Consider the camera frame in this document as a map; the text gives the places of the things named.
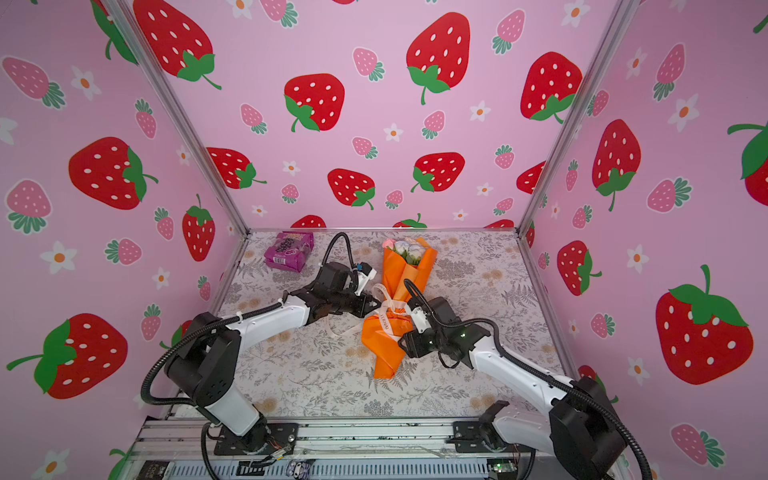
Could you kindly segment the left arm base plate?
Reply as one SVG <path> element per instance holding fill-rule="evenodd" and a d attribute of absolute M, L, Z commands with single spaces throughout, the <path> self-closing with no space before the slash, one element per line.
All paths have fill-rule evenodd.
<path fill-rule="evenodd" d="M 218 456 L 266 457 L 290 455 L 298 438 L 298 423 L 257 423 L 245 435 L 235 435 L 222 426 L 214 447 Z"/>

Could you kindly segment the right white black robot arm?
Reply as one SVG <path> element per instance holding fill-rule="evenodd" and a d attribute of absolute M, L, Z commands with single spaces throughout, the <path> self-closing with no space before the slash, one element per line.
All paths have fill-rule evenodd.
<path fill-rule="evenodd" d="M 602 479 L 625 450 L 635 456 L 643 479 L 653 477 L 638 441 L 595 380 L 554 375 L 507 351 L 495 322 L 463 321 L 443 297 L 428 301 L 414 296 L 408 312 L 415 329 L 399 340 L 406 354 L 447 356 L 456 366 L 485 373 L 523 397 L 547 419 L 549 431 L 540 449 L 552 453 L 571 477 Z"/>

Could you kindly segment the white printed ribbon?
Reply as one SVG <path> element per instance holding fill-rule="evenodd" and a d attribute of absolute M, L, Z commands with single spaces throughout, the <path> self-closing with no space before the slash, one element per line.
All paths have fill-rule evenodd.
<path fill-rule="evenodd" d="M 381 283 L 375 284 L 371 293 L 375 300 L 381 302 L 381 305 L 372 312 L 372 315 L 378 319 L 379 326 L 389 338 L 399 341 L 402 334 L 395 333 L 394 321 L 404 320 L 407 327 L 413 328 L 410 318 L 411 307 L 406 302 L 392 299 L 388 290 Z"/>

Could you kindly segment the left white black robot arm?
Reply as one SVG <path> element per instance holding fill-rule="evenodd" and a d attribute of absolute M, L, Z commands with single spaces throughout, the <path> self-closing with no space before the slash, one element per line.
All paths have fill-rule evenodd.
<path fill-rule="evenodd" d="M 240 449 L 261 450 L 269 442 L 268 423 L 234 385 L 240 354 L 328 315 L 370 316 L 380 306 L 365 290 L 375 276 L 376 270 L 365 262 L 353 267 L 329 262 L 308 285 L 284 292 L 279 301 L 262 309 L 229 318 L 209 312 L 197 315 L 181 340 L 150 368 L 141 385 L 143 402 L 192 406 Z"/>

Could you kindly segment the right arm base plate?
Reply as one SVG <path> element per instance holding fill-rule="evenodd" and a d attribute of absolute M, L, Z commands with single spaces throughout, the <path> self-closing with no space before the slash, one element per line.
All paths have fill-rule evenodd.
<path fill-rule="evenodd" d="M 493 429 L 490 423 L 479 420 L 456 421 L 452 435 L 445 441 L 454 445 L 458 453 L 531 453 L 531 447 L 509 443 Z"/>

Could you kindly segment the white fake rose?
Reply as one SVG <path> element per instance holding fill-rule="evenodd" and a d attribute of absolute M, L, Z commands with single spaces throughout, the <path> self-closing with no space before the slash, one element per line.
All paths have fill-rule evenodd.
<path fill-rule="evenodd" d="M 408 241 L 399 240 L 395 242 L 393 250 L 401 256 L 406 256 L 409 253 L 410 246 L 411 244 Z"/>

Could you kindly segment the orange wrapping paper sheet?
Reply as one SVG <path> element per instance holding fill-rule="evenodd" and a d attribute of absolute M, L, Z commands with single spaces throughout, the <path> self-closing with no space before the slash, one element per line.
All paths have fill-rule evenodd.
<path fill-rule="evenodd" d="M 361 340 L 376 357 L 373 378 L 390 380 L 406 356 L 398 341 L 416 329 L 411 319 L 412 308 L 408 305 L 411 295 L 405 282 L 409 280 L 424 290 L 438 252 L 422 238 L 388 239 L 382 248 L 382 278 L 372 288 L 374 298 L 381 305 L 365 318 Z"/>

